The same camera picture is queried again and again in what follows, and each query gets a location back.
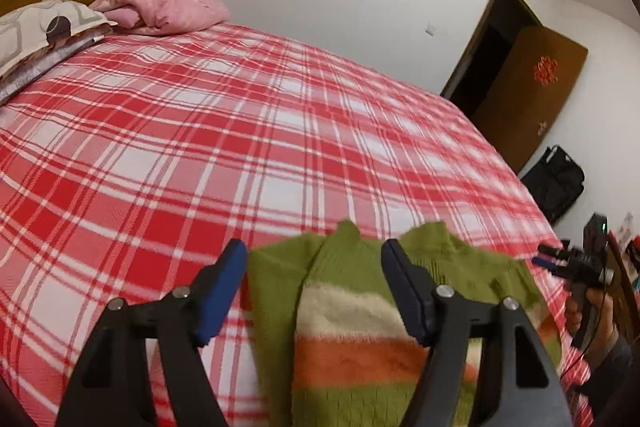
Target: pink pillow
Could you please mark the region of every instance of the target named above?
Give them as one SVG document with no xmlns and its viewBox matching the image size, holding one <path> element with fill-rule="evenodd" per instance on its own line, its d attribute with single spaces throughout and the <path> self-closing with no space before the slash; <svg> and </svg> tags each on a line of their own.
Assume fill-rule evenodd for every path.
<svg viewBox="0 0 640 427">
<path fill-rule="evenodd" d="M 91 8 L 107 14 L 112 10 L 118 28 L 139 35 L 172 35 L 204 30 L 226 21 L 229 10 L 219 0 L 96 0 Z M 135 20 L 135 10 L 144 25 Z"/>
</svg>

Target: person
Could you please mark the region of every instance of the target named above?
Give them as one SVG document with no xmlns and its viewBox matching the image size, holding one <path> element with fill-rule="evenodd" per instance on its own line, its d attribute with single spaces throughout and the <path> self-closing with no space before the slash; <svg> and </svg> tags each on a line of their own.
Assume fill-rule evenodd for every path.
<svg viewBox="0 0 640 427">
<path fill-rule="evenodd" d="M 603 290 L 587 290 L 587 299 L 602 311 L 600 323 L 588 346 L 584 360 L 589 364 L 591 377 L 580 387 L 589 400 L 593 416 L 597 417 L 609 398 L 618 390 L 624 374 L 633 362 L 631 346 L 618 333 L 613 322 L 613 301 Z M 582 314 L 578 302 L 569 296 L 565 302 L 566 329 L 572 336 L 580 329 Z"/>
</svg>

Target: door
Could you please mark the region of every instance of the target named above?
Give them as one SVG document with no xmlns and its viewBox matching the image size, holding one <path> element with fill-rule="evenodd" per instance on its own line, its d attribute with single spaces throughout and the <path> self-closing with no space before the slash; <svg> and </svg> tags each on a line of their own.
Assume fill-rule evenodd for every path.
<svg viewBox="0 0 640 427">
<path fill-rule="evenodd" d="M 556 121 L 588 50 L 543 26 L 523 28 L 471 121 L 519 172 Z"/>
</svg>

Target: cable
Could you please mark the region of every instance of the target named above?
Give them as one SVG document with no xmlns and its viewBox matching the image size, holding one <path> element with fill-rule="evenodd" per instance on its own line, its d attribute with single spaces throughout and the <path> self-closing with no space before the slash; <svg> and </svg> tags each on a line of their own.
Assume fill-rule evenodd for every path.
<svg viewBox="0 0 640 427">
<path fill-rule="evenodd" d="M 587 351 L 589 350 L 589 348 L 591 347 L 591 343 L 594 341 L 594 339 L 596 338 L 596 333 L 598 332 L 598 328 L 600 327 L 600 320 L 602 319 L 602 312 L 604 311 L 604 302 L 607 299 L 607 286 L 604 286 L 604 289 L 602 290 L 602 303 L 600 304 L 600 312 L 598 313 L 598 320 L 596 322 L 596 327 L 593 330 L 593 336 L 591 337 L 591 340 L 589 341 L 589 344 L 587 344 L 587 347 L 585 348 L 585 350 L 582 352 L 582 354 L 580 355 L 580 357 L 578 357 L 577 359 L 574 360 L 574 363 L 572 363 L 572 365 L 570 365 L 567 369 L 565 369 L 562 372 L 562 375 L 560 376 L 560 381 L 564 380 L 564 377 L 567 375 L 567 373 L 569 371 L 571 371 L 575 365 L 580 362 L 580 360 L 582 360 L 584 358 L 584 356 L 586 355 Z"/>
</svg>

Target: red object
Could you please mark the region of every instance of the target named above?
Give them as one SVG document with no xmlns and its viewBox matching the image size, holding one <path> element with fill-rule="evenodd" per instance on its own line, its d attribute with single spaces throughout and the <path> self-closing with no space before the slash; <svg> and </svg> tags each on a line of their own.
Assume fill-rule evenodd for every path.
<svg viewBox="0 0 640 427">
<path fill-rule="evenodd" d="M 231 25 L 116 35 L 0 109 L 0 374 L 40 427 L 109 299 L 158 299 L 237 237 L 250 247 L 350 218 L 397 237 L 443 220 L 532 257 L 558 240 L 447 100 L 299 42 Z M 559 279 L 533 270 L 562 321 Z M 267 418 L 246 285 L 204 349 L 233 425 Z M 563 333 L 564 365 L 573 362 Z M 156 406 L 172 425 L 152 362 Z M 581 363 L 572 370 L 586 375 Z M 578 424 L 588 413 L 581 401 Z"/>
<path fill-rule="evenodd" d="M 558 81 L 558 61 L 549 57 L 540 57 L 539 63 L 534 68 L 534 78 L 543 86 L 554 84 Z"/>
</svg>

